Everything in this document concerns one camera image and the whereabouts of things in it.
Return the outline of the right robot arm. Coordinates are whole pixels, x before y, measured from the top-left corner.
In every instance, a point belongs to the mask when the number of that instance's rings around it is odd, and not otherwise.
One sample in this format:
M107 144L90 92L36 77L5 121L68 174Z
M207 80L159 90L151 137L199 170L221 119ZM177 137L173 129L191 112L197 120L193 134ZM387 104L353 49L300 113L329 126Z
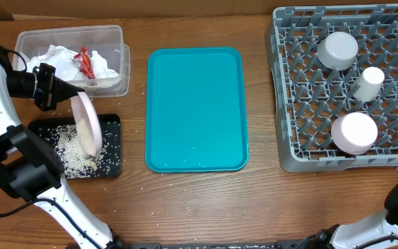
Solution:
M303 239L297 248L391 248L398 246L398 184L384 209L348 225L334 225Z

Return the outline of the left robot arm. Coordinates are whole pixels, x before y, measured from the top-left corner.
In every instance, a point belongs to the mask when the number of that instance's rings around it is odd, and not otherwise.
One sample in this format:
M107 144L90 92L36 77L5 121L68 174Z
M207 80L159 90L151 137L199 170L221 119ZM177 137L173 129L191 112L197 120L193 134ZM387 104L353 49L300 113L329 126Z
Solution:
M54 110L64 100L85 104L92 130L97 131L97 115L84 89L58 78L49 64L16 71L10 54L0 46L0 189L25 204L0 213L0 218L35 205L54 218L79 248L128 248L74 193L57 152L22 124L12 102L13 98L32 99L42 111Z

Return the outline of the grey bowl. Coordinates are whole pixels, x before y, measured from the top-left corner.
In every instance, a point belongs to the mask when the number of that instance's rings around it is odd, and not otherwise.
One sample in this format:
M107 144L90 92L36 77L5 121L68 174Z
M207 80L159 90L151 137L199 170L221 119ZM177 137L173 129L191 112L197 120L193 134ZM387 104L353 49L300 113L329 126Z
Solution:
M358 50L358 43L352 35L334 32L317 46L316 52L322 65L342 71L354 64Z

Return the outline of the large white plate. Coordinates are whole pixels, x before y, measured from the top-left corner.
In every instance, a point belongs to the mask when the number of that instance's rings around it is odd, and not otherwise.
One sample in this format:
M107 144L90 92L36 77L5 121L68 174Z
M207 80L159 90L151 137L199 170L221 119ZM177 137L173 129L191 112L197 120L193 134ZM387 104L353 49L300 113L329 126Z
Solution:
M85 92L78 92L70 103L82 151L88 156L98 155L102 148L102 132L93 103Z

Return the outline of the small pink plate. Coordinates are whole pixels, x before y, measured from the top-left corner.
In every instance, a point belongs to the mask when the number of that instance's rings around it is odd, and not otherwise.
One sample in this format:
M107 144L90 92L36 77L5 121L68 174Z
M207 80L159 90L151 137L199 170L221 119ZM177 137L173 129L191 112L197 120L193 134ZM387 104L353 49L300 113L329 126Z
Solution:
M366 153L374 145L377 136L375 121L364 113L346 114L337 118L331 126L334 144L351 155Z

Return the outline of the red sauce packet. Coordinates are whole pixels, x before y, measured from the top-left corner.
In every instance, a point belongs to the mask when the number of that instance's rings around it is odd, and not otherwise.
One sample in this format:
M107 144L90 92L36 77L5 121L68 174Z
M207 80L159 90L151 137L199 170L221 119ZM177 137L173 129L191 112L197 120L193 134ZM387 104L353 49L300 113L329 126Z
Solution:
M73 61L78 66L79 71L83 73L88 79L95 79L92 61L85 46L81 48L78 54L73 56Z

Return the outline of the white napkin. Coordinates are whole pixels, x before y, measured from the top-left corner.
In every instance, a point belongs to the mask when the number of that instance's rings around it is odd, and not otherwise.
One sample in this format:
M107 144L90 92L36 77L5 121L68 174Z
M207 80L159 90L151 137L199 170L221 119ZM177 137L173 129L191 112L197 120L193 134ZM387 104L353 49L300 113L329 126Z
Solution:
M83 80L85 76L73 59L76 54L63 46L50 45L46 54L35 56L27 63L28 72L33 72L34 67L45 63L55 67L55 75L64 81Z
M108 67L108 62L96 50L90 56L95 74L95 79L71 81L73 85L82 88L108 88L116 85L119 81L119 73Z

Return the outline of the white cup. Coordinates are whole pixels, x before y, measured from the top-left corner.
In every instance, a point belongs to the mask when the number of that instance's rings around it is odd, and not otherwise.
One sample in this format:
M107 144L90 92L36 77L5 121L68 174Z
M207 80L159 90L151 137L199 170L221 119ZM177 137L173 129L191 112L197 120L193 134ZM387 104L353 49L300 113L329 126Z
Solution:
M384 80L385 75L380 68L368 67L352 84L351 89L355 89L352 96L357 100L370 102L378 96Z

